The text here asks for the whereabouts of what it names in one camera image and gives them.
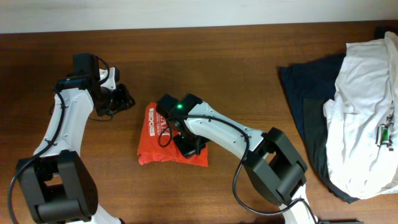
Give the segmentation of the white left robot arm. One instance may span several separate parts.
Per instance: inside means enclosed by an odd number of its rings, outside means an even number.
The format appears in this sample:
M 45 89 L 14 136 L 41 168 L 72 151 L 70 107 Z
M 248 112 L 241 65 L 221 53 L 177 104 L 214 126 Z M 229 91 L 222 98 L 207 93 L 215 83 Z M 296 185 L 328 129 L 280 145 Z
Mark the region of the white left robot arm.
M 98 201 L 98 190 L 80 157 L 86 122 L 95 111 L 100 121 L 110 121 L 135 105 L 116 67 L 91 53 L 73 56 L 73 71 L 60 79 L 52 117 L 45 136 L 30 158 L 21 159 L 11 180 L 7 206 L 12 221 L 15 183 L 22 189 L 36 223 L 122 223 Z

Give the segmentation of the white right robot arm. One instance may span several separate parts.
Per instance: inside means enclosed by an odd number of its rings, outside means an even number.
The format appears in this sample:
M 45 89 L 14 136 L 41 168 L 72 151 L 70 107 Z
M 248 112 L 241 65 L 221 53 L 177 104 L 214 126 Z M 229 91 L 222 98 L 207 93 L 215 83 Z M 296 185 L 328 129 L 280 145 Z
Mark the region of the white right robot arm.
M 249 128 L 192 94 L 182 100 L 165 94 L 157 101 L 156 111 L 165 118 L 165 129 L 170 132 L 167 142 L 158 140 L 161 147 L 174 143 L 184 158 L 190 158 L 200 155 L 207 142 L 212 141 L 239 159 L 232 190 L 240 206 L 257 215 L 282 215 L 286 223 L 319 223 L 306 196 L 307 165 L 281 130 Z M 246 171 L 254 189 L 279 211 L 262 212 L 239 198 L 237 181 L 241 170 Z

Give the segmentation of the orange soccer t-shirt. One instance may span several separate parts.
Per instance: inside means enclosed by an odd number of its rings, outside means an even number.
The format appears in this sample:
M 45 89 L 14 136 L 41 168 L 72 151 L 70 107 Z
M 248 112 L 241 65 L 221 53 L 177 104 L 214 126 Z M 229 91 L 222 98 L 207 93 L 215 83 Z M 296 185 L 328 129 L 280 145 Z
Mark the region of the orange soccer t-shirt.
M 171 142 L 166 147 L 161 146 L 167 144 L 170 139 L 170 131 L 166 130 L 163 134 L 161 133 L 167 125 L 165 118 L 156 112 L 156 106 L 157 103 L 149 103 L 146 107 L 144 123 L 137 149 L 137 155 L 139 157 L 138 162 L 140 165 L 150 162 L 174 161 L 208 167 L 207 146 L 205 146 L 199 155 L 194 155 L 190 158 L 183 157 L 174 142 Z

